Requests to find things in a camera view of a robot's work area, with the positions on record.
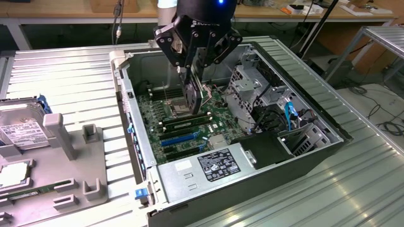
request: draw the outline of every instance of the blue latch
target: blue latch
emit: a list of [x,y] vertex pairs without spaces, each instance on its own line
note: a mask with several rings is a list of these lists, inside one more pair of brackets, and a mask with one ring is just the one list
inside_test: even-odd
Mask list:
[[50,110],[50,107],[48,105],[46,98],[42,95],[38,95],[38,97],[36,99],[37,99],[37,101],[40,101],[42,103],[45,113],[50,114],[52,110]]
[[129,123],[129,126],[128,126],[128,133],[134,133],[134,129],[133,129],[133,123]]
[[293,114],[296,117],[298,116],[294,107],[293,107],[293,103],[292,102],[286,102],[285,103],[285,120],[288,121],[288,130],[290,131],[290,114]]
[[134,197],[136,200],[149,195],[149,193],[146,192],[146,188],[137,189],[134,193],[136,193],[136,197]]

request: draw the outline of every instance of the metal workbench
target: metal workbench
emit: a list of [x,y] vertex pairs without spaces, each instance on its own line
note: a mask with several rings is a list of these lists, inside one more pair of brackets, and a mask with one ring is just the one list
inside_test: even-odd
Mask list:
[[[400,61],[393,65],[393,69],[389,71],[389,73],[384,76],[384,81],[386,81],[394,73],[400,70],[400,68],[404,66],[404,27],[401,26],[392,26],[392,27],[384,27],[384,26],[369,26],[369,27],[361,27],[358,30],[356,36],[353,37],[346,49],[344,50],[344,53],[338,57],[338,59],[330,64],[329,68],[325,71],[325,80],[329,80],[333,76],[337,68],[341,66],[342,61],[348,57],[352,49],[356,47],[358,41],[362,37],[370,38],[373,43],[378,43],[386,50],[389,50],[393,54],[397,55],[400,58]],[[352,62],[353,65],[357,63],[357,59],[366,53],[368,49],[373,45],[370,43],[366,45],[361,52],[358,53],[358,58]]]
[[[404,222],[402,150],[321,82],[280,41],[250,37],[354,138],[310,173],[192,224],[204,226],[401,226]],[[41,92],[66,129],[89,122],[104,128],[110,201],[37,226],[136,226],[128,195],[134,180],[114,101],[108,53],[145,44],[17,52],[1,59],[8,98]]]

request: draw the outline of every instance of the blue pcie slot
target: blue pcie slot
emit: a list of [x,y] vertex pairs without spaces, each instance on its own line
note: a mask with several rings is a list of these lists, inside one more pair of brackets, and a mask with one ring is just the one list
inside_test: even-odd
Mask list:
[[164,147],[164,146],[169,146],[169,145],[173,145],[173,144],[189,141],[189,140],[194,140],[198,134],[200,134],[200,130],[190,135],[161,141],[161,146]]

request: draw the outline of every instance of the sticker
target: sticker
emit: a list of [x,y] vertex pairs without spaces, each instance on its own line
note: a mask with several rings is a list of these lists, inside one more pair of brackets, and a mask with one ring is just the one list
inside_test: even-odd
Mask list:
[[5,125],[0,127],[0,130],[18,147],[42,143],[48,140],[37,122]]
[[192,164],[190,164],[189,160],[185,160],[182,162],[176,163],[176,170],[177,171],[181,171],[181,170],[188,169],[190,167],[192,167]]
[[21,199],[21,198],[25,198],[25,197],[29,197],[29,196],[33,196],[33,195],[37,195],[38,192],[30,192],[30,193],[26,193],[26,194],[22,194],[22,195],[16,195],[13,197],[9,198],[9,200],[17,200],[17,199]]
[[197,157],[208,181],[213,182],[240,172],[240,167],[228,149]]

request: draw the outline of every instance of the warning label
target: warning label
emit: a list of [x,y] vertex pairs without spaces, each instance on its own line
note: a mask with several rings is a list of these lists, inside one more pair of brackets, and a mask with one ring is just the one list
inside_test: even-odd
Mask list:
[[37,144],[48,140],[37,122],[0,126],[0,130],[18,147]]
[[238,165],[228,149],[197,157],[208,181],[213,182],[240,172]]

